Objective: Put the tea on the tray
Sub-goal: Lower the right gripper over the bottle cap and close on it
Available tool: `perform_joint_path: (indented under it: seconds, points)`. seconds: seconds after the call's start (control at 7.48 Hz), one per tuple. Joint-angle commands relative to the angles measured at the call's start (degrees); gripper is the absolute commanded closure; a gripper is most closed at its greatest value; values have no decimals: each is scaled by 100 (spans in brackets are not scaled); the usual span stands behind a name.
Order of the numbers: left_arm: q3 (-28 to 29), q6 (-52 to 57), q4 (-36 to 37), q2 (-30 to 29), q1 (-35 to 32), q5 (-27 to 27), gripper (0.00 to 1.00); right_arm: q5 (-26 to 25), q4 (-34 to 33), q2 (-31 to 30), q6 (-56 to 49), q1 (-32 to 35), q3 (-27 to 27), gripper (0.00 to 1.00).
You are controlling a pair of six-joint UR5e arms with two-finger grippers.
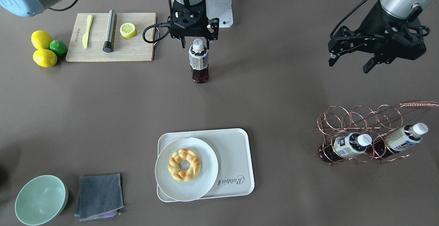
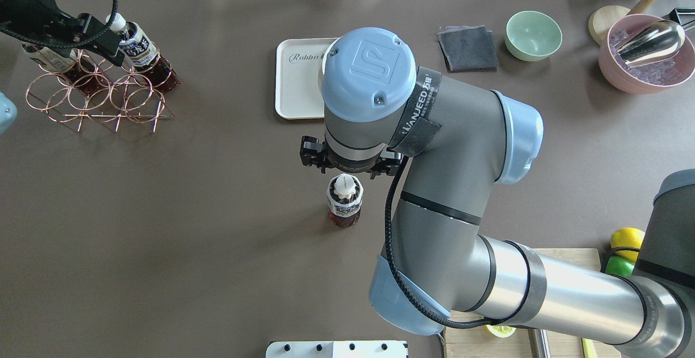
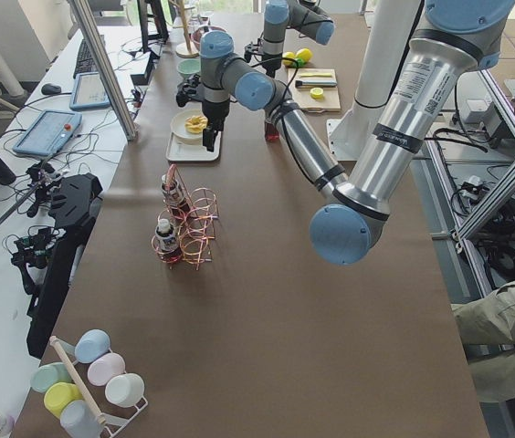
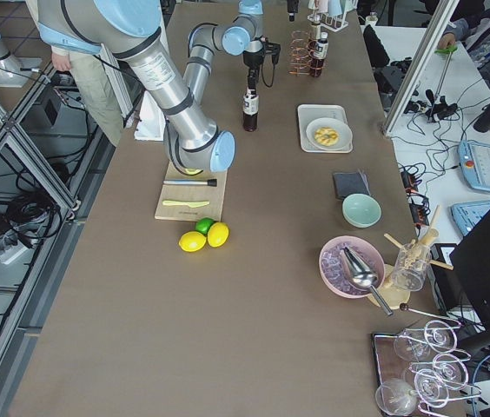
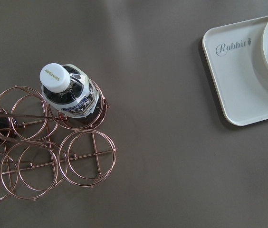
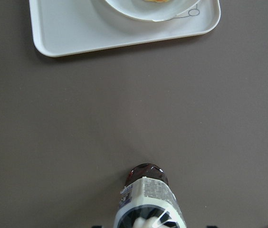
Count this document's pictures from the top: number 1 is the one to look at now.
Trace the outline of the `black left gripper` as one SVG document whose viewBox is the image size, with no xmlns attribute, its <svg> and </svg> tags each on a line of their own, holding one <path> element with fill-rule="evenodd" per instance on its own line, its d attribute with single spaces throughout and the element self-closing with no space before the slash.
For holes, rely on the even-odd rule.
<svg viewBox="0 0 439 226">
<path fill-rule="evenodd" d="M 395 58 L 415 60 L 426 52 L 424 37 L 427 27 L 421 25 L 418 16 L 423 8 L 415 4 L 409 9 L 409 15 L 400 19 L 387 13 L 380 1 L 372 7 L 356 33 L 361 36 L 374 37 L 370 51 L 374 54 L 363 66 L 368 73 L 381 62 L 392 62 Z M 333 67 L 340 56 L 331 54 L 328 60 Z"/>
</svg>

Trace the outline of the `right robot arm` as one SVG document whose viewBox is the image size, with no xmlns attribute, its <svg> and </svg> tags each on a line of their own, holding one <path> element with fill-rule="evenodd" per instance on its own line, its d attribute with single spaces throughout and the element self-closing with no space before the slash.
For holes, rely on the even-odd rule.
<svg viewBox="0 0 439 226">
<path fill-rule="evenodd" d="M 56 9 L 55 4 L 63 0 L 1 0 L 1 7 L 21 17 L 33 17 L 45 10 L 61 12 L 71 9 L 77 3 Z M 152 28 L 166 28 L 172 38 L 181 41 L 185 37 L 203 37 L 207 42 L 218 39 L 220 27 L 233 24 L 232 0 L 168 0 L 169 17 L 164 23 L 155 23 Z"/>
</svg>

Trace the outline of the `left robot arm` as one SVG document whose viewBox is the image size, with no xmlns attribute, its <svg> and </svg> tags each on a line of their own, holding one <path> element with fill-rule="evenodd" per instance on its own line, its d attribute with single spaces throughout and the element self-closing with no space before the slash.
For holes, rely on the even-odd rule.
<svg viewBox="0 0 439 226">
<path fill-rule="evenodd" d="M 355 31 L 340 23 L 330 34 L 328 51 L 333 66 L 340 56 L 354 51 L 373 54 L 363 66 L 368 73 L 375 65 L 396 58 L 416 60 L 426 53 L 424 37 L 429 28 L 418 16 L 433 0 L 378 0 Z"/>
</svg>

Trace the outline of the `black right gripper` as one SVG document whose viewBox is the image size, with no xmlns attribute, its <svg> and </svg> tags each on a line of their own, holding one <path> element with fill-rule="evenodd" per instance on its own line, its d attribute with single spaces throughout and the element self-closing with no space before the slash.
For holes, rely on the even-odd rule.
<svg viewBox="0 0 439 226">
<path fill-rule="evenodd" d="M 181 41 L 182 48 L 186 47 L 185 37 L 204 37 L 206 48 L 218 39 L 219 18 L 208 19 L 206 0 L 186 8 L 184 4 L 174 0 L 170 23 L 170 35 Z"/>
</svg>

